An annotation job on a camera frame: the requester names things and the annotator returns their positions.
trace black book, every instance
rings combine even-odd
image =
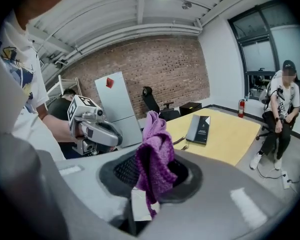
[[[186,139],[191,142],[207,144],[211,116],[200,116],[194,114],[186,134]]]

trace red diamond decoration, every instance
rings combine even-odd
[[[105,84],[105,86],[106,86],[106,87],[109,87],[109,88],[111,89],[112,86],[114,85],[114,82],[115,82],[115,81],[113,81],[111,78],[108,77],[108,78],[106,79],[106,84]]]

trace refrigerator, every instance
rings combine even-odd
[[[122,72],[107,75],[94,82],[106,120],[115,124],[122,132],[123,140],[120,147],[141,143],[142,132]]]

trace baseball cap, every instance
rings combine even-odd
[[[282,70],[289,70],[291,73],[296,73],[296,65],[291,60],[285,60],[283,62]]]

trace white sneaker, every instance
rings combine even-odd
[[[278,160],[278,159],[274,159],[274,168],[279,171],[281,169],[282,166],[282,157]]]
[[[253,159],[250,162],[251,170],[257,169],[257,166],[258,166],[259,161],[260,161],[261,158],[262,158],[262,155],[259,154],[259,152],[254,155]]]

